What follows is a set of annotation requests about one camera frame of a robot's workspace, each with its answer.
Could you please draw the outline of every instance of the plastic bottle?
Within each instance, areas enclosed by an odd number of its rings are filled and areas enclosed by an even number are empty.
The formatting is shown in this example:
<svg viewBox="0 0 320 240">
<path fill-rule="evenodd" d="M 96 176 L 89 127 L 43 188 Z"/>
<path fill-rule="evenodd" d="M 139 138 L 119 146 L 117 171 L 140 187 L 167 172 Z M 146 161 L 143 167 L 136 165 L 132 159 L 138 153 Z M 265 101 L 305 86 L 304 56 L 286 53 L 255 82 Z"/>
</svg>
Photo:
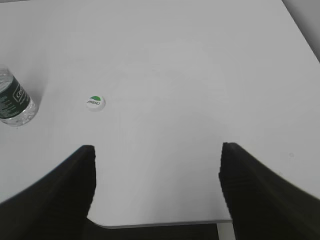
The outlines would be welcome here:
<svg viewBox="0 0 320 240">
<path fill-rule="evenodd" d="M 9 69 L 0 64 L 0 121 L 12 127 L 28 123 L 38 106 Z"/>
</svg>

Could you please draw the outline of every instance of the white table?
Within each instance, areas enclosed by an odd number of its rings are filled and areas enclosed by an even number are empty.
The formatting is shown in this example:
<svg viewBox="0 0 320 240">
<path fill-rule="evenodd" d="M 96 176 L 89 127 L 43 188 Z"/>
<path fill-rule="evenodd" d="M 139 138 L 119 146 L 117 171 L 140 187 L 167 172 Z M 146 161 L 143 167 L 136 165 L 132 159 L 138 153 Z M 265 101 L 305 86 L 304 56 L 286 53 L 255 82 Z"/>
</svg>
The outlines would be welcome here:
<svg viewBox="0 0 320 240">
<path fill-rule="evenodd" d="M 0 62 L 42 97 L 0 125 L 0 202 L 84 144 L 99 225 L 229 220 L 223 142 L 320 197 L 320 66 L 280 0 L 32 0 L 0 4 L 0 29 Z"/>
</svg>

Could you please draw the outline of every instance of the white bottle cap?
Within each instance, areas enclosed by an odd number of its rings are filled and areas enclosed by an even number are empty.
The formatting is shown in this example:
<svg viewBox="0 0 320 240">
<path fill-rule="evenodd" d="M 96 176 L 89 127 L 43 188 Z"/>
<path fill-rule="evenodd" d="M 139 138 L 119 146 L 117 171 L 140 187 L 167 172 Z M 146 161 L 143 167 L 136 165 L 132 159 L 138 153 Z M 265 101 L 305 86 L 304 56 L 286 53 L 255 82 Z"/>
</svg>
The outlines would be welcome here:
<svg viewBox="0 0 320 240">
<path fill-rule="evenodd" d="M 104 109 L 106 101 L 102 96 L 92 96 L 86 101 L 86 107 L 92 112 L 99 112 Z"/>
</svg>

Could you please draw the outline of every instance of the bottle label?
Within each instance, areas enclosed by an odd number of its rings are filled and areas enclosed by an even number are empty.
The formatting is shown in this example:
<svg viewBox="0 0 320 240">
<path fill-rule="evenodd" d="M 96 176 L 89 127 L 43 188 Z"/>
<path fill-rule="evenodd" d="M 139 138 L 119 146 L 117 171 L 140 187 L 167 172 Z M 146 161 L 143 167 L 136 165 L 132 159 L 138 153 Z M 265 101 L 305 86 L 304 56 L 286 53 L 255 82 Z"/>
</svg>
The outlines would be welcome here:
<svg viewBox="0 0 320 240">
<path fill-rule="evenodd" d="M 30 103 L 30 96 L 13 77 L 9 87 L 0 92 L 0 119 L 9 119 L 19 115 Z"/>
</svg>

